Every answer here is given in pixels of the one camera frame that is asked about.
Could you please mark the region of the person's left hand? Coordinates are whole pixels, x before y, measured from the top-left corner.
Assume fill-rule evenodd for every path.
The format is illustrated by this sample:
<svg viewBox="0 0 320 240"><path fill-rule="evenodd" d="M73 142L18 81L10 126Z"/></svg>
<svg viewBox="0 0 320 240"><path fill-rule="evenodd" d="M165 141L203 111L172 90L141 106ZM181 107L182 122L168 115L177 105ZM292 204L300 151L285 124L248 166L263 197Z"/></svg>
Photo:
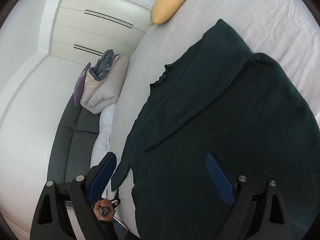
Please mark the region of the person's left hand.
<svg viewBox="0 0 320 240"><path fill-rule="evenodd" d="M103 222L111 222L116 213L111 201L107 198L97 201L93 211L97 219Z"/></svg>

